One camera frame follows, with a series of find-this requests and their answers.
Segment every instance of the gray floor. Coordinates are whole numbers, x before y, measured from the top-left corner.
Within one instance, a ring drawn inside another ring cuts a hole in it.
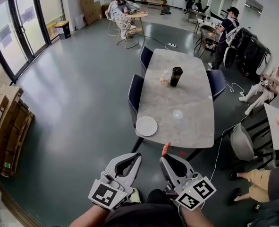
[[[107,20],[75,32],[71,38],[50,46],[18,81],[22,99],[35,114],[26,138],[15,178],[1,178],[14,200],[43,226],[68,226],[92,204],[87,196],[95,178],[108,162],[130,152],[136,134],[131,123],[127,93],[133,74],[140,75],[141,46],[125,50],[123,43],[106,34]],[[145,23],[146,36],[176,44],[177,51],[194,54],[197,38],[186,30]],[[164,48],[147,38],[150,49]],[[211,61],[209,52],[202,60]],[[246,91],[253,84],[236,68],[223,69],[227,83],[236,82]],[[244,118],[246,104],[240,103],[239,88],[227,88],[215,101],[215,134]],[[262,119],[264,112],[248,117],[245,125]],[[210,177],[218,144],[198,155],[191,164]],[[144,197],[166,185],[159,158],[162,145],[144,141],[139,152],[142,165],[135,180]],[[170,153],[187,157],[193,150],[172,148]],[[221,146],[213,184],[218,192],[203,209],[215,226],[242,227],[253,218],[253,201],[227,207],[226,198],[235,187],[247,191],[244,181],[230,182],[220,166],[233,159],[229,138]]]

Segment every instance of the shorts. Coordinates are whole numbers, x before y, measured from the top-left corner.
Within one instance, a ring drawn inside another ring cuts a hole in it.
[[[271,171],[259,171],[254,169],[248,173],[248,181],[253,183],[249,188],[249,195],[258,202],[269,202],[268,181]]]

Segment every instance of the white table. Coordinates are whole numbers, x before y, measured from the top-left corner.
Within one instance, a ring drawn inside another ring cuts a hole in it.
[[[181,67],[183,74],[176,87],[164,87],[160,77]],[[183,118],[173,117],[180,110]],[[175,51],[156,49],[144,78],[137,119],[154,118],[156,133],[139,137],[184,148],[210,148],[214,144],[214,108],[211,87],[200,59]]]
[[[206,22],[205,20],[199,18],[199,19],[197,19],[197,24],[196,24],[196,27],[195,27],[195,30],[194,30],[194,34],[198,33],[198,29],[199,29],[200,25],[207,25],[207,26],[210,26],[212,28],[216,28],[216,26],[214,24],[211,25],[211,23]]]
[[[279,109],[264,103],[268,122],[271,128],[271,137],[274,150],[279,150]]]

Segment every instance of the navy chair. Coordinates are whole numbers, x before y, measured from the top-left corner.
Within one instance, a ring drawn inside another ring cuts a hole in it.
[[[145,77],[145,73],[148,69],[151,57],[153,55],[153,51],[151,51],[148,47],[144,46],[140,53],[140,63],[141,63],[141,75]]]
[[[211,86],[211,95],[215,101],[226,88],[225,77],[221,70],[207,70],[206,74]]]
[[[138,107],[139,107],[140,96],[141,96],[141,91],[143,89],[143,85],[144,85],[144,78],[138,75],[134,75],[128,93],[128,102],[129,102],[132,123],[134,128],[136,128],[137,113],[138,113]],[[143,140],[144,140],[143,138],[138,137],[131,153],[134,153],[138,150]]]

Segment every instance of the glass door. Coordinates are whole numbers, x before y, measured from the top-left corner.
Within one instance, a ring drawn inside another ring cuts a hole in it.
[[[0,62],[13,82],[47,46],[35,0],[0,0]]]

